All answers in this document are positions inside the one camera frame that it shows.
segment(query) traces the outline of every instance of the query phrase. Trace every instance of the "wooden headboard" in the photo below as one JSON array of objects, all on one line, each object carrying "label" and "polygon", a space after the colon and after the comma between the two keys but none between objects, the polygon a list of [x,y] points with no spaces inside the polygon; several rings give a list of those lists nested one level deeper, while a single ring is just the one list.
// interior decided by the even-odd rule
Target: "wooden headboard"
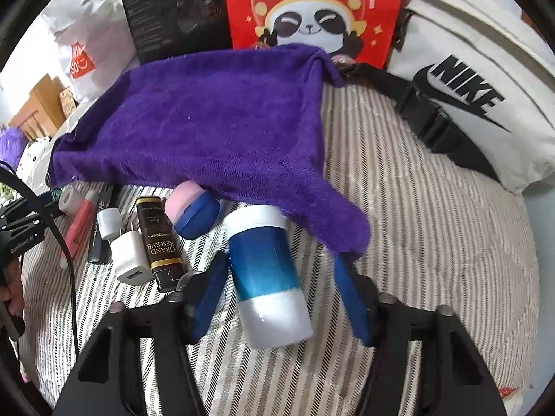
[{"label": "wooden headboard", "polygon": [[43,76],[29,92],[29,99],[9,121],[8,126],[17,126],[30,141],[38,137],[54,136],[66,120],[59,99],[63,90],[57,77],[51,80],[49,75]]}]

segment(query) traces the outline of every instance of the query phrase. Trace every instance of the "human hand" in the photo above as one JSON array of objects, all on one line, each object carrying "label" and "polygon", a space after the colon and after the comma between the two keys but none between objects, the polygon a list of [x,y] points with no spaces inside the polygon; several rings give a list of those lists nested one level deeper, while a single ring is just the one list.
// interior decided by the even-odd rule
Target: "human hand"
[{"label": "human hand", "polygon": [[23,314],[23,285],[21,283],[21,269],[16,258],[4,270],[7,286],[0,286],[0,302],[10,301],[8,311],[14,316]]}]

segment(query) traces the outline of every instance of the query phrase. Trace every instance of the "red panda bag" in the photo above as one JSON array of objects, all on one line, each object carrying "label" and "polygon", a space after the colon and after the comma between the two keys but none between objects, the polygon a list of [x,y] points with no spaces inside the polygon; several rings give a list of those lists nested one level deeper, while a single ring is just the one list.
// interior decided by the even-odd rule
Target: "red panda bag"
[{"label": "red panda bag", "polygon": [[301,43],[383,68],[401,0],[227,0],[234,48]]}]

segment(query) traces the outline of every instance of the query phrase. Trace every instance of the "purple cloth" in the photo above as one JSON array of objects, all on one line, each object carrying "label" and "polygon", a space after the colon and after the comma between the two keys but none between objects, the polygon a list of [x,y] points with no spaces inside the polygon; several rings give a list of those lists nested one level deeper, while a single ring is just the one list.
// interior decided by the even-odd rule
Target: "purple cloth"
[{"label": "purple cloth", "polygon": [[23,131],[17,127],[8,128],[0,135],[0,159],[17,170],[27,144],[29,139]]},{"label": "purple cloth", "polygon": [[175,187],[279,207],[335,253],[362,254],[363,212],[322,176],[323,79],[343,79],[319,49],[221,50],[130,70],[54,146],[52,184]]}]

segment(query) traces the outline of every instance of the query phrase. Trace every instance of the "roll of tape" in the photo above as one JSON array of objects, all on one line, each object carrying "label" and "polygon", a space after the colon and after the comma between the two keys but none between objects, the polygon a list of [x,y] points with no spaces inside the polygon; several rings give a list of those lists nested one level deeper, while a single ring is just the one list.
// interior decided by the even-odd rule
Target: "roll of tape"
[{"label": "roll of tape", "polygon": [[58,207],[64,214],[73,217],[79,211],[83,199],[84,197],[73,186],[66,186],[58,201]]}]

